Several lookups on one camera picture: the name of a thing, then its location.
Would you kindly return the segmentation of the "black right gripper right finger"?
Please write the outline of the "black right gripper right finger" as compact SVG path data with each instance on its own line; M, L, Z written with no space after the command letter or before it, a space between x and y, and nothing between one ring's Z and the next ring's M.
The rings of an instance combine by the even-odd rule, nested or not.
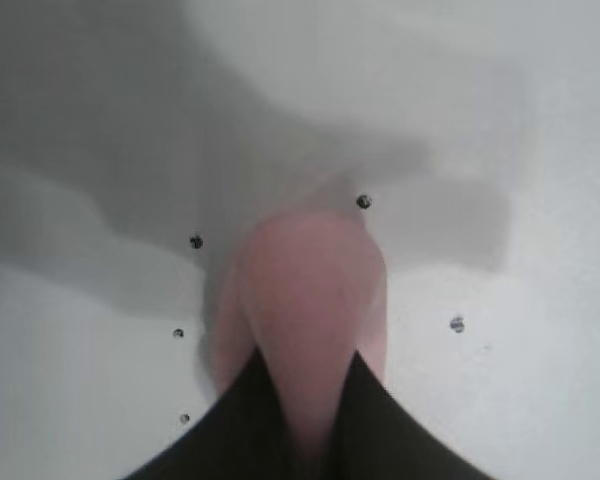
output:
M330 479L474 479L476 468L418 424L353 357L328 457Z

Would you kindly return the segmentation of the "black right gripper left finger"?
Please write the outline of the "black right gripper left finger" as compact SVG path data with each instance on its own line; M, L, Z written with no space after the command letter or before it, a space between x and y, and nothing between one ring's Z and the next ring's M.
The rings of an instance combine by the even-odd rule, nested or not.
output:
M142 479L301 479L303 468L260 352L179 440L134 473Z

